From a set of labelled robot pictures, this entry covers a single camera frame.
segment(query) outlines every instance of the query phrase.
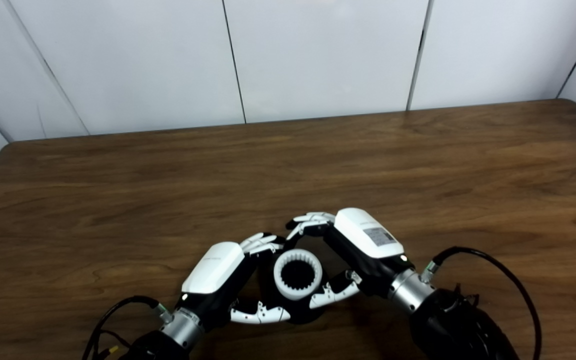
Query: wood grain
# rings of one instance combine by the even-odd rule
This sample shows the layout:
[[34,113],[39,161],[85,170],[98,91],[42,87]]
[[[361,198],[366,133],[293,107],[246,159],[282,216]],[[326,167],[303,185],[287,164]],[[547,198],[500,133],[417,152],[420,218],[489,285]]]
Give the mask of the wood grain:
[[[12,143],[0,153],[0,360],[77,359],[116,301],[172,305],[211,244],[346,207],[375,216],[418,267],[454,245],[494,255],[533,296],[542,358],[576,359],[576,104],[546,100]],[[300,246],[345,268],[321,240]],[[496,269],[460,255],[437,281],[481,294],[530,357],[528,311]],[[157,324],[135,305],[107,327],[134,340]],[[307,325],[227,325],[192,355],[423,359],[405,317],[362,294]]]

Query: barcode label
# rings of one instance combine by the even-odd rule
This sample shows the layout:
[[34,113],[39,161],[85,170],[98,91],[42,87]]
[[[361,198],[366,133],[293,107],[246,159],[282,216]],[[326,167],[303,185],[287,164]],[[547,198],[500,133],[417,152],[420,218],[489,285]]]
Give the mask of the barcode label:
[[388,231],[382,227],[366,228],[363,230],[363,232],[366,233],[368,237],[370,237],[370,240],[372,240],[376,246],[393,244],[397,242],[397,240],[395,240],[395,238],[392,237]]

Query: white plastic shell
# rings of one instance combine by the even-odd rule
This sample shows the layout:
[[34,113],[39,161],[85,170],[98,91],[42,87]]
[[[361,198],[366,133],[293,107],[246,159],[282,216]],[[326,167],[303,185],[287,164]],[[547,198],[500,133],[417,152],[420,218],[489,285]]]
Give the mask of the white plastic shell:
[[183,281],[181,291],[192,294],[216,292],[233,275],[242,260],[244,251],[240,244],[229,241],[214,244]]
[[354,207],[339,210],[334,218],[334,227],[371,258],[404,253],[402,243],[365,210]]

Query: robotic hand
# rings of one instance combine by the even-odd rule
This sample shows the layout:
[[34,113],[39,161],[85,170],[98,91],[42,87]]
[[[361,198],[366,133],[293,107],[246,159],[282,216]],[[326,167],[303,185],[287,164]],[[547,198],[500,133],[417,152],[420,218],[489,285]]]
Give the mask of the robotic hand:
[[204,333],[229,321],[246,322],[262,316],[274,321],[290,319],[281,308],[259,306],[260,314],[244,314],[234,309],[237,296],[258,264],[281,251],[285,239],[267,232],[241,242],[214,244],[181,287],[174,312],[162,313],[164,325],[138,338],[121,360],[182,360]]
[[497,260],[470,248],[450,248],[437,255],[418,274],[400,242],[368,212],[343,209],[335,215],[308,212],[286,224],[292,230],[284,249],[294,248],[304,235],[323,237],[356,274],[358,288],[395,303],[409,315],[414,343],[430,360],[518,360],[510,341],[477,301],[471,304],[457,289],[437,289],[432,276],[448,256],[471,253],[486,258],[519,287],[535,325],[535,354],[539,358],[541,330],[537,312],[519,280]]

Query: cable connector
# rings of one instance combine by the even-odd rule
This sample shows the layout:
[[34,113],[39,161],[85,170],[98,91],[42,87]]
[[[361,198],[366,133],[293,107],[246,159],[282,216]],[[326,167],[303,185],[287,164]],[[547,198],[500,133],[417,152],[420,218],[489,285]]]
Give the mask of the cable connector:
[[436,264],[434,261],[431,261],[428,266],[423,269],[421,273],[421,282],[424,284],[430,284],[430,280],[433,279],[435,273],[439,270],[439,265]]
[[168,325],[172,322],[174,317],[170,311],[168,311],[168,309],[162,305],[162,303],[159,303],[159,305],[157,305],[157,307],[155,307],[153,310],[155,314],[157,314],[157,316],[161,319],[161,321],[164,322],[164,324]]
[[105,358],[110,356],[110,354],[112,354],[118,350],[119,350],[119,346],[116,346],[116,345],[111,347],[111,348],[107,348],[107,349],[101,351],[96,357],[94,357],[93,360],[104,360]]

